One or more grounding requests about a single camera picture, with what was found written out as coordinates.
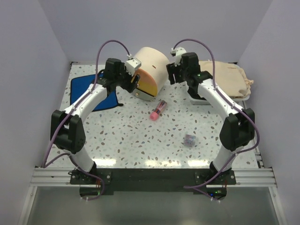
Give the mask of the grey bottom drawer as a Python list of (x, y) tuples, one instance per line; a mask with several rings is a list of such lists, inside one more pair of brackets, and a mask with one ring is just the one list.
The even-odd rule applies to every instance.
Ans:
[(144, 101), (153, 101), (155, 99), (155, 96), (146, 93), (140, 89), (134, 89), (132, 92), (132, 95), (135, 96), (138, 99), (144, 100)]

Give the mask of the yellow drawer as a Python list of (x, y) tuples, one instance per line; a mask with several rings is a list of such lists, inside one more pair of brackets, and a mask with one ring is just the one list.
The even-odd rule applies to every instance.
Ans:
[(153, 80), (149, 79), (140, 79), (138, 82), (139, 90), (145, 92), (146, 94), (149, 94), (151, 96), (156, 96), (158, 94), (158, 88), (156, 83)]

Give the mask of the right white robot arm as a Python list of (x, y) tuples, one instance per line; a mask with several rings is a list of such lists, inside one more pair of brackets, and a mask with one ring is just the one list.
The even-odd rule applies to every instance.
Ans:
[(207, 100), (223, 120), (219, 134), (221, 148), (211, 162), (209, 172), (210, 181), (220, 184), (225, 179), (225, 171), (231, 169), (236, 153), (254, 139), (255, 113), (237, 105), (213, 83), (212, 74), (201, 70), (196, 53), (180, 48), (172, 50), (171, 55), (175, 61), (166, 66), (170, 83), (186, 82), (189, 94)]

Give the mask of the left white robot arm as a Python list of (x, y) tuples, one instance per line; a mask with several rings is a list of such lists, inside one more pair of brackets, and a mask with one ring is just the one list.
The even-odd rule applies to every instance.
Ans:
[(97, 179), (95, 162), (88, 155), (84, 145), (86, 141), (83, 127), (89, 114), (102, 101), (121, 87), (131, 93), (137, 88), (140, 76), (136, 73), (142, 63), (133, 58), (122, 62), (109, 58), (101, 74), (96, 73), (87, 90), (68, 108), (56, 110), (51, 117), (51, 142), (70, 155), (72, 163), (80, 170), (81, 179), (92, 184)]

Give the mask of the beige round drawer cabinet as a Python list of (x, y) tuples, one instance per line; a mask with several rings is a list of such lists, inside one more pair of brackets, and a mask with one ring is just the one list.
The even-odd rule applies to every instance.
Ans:
[(168, 58), (160, 51), (151, 47), (141, 48), (135, 54), (135, 58), (142, 63), (136, 74), (139, 74), (142, 79), (153, 80), (157, 85), (157, 93), (159, 93), (168, 79), (166, 69), (166, 65), (169, 64)]

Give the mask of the black cloth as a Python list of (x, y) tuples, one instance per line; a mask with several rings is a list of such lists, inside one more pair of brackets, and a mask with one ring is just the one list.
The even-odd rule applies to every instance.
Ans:
[(197, 94), (197, 92), (193, 89), (193, 88), (191, 88), (191, 87), (189, 87), (188, 88), (188, 94), (190, 95), (190, 97), (192, 98), (192, 99), (196, 99), (196, 100), (201, 100), (202, 98)]

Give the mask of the pink pencil case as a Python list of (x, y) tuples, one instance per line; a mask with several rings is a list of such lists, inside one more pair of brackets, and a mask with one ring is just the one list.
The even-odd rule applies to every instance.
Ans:
[(150, 114), (150, 119), (152, 121), (156, 121), (159, 118), (160, 114), (164, 111), (166, 106), (167, 103), (164, 100), (161, 100), (154, 111)]

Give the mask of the white tray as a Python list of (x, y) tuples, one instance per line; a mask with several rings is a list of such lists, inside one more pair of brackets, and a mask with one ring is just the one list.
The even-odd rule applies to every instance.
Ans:
[(200, 69), (200, 74), (195, 77), (196, 86), (193, 88), (197, 94), (202, 98), (201, 100), (192, 99), (190, 101), (194, 105), (221, 105), (226, 106), (228, 102), (233, 103), (241, 102), (241, 99), (230, 98), (221, 88), (216, 84), (215, 80), (215, 66), (210, 73), (208, 70), (202, 71)]

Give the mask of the beige cloth bag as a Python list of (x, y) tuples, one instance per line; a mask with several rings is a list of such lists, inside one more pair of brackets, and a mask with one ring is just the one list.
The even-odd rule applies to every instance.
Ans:
[(230, 98), (241, 100), (249, 98), (254, 83), (239, 66), (220, 61), (215, 61), (215, 80)]

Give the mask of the clear box of clips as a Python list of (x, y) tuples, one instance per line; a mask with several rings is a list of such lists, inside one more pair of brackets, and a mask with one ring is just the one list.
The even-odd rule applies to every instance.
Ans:
[(184, 137), (183, 144), (187, 147), (194, 147), (196, 142), (196, 136), (186, 134)]

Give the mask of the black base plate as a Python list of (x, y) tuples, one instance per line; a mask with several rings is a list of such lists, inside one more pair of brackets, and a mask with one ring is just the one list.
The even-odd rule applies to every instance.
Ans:
[(210, 169), (109, 169), (98, 168), (95, 177), (74, 169), (70, 184), (79, 185), (80, 196), (113, 195), (115, 192), (185, 192), (184, 186), (196, 186), (209, 179)]

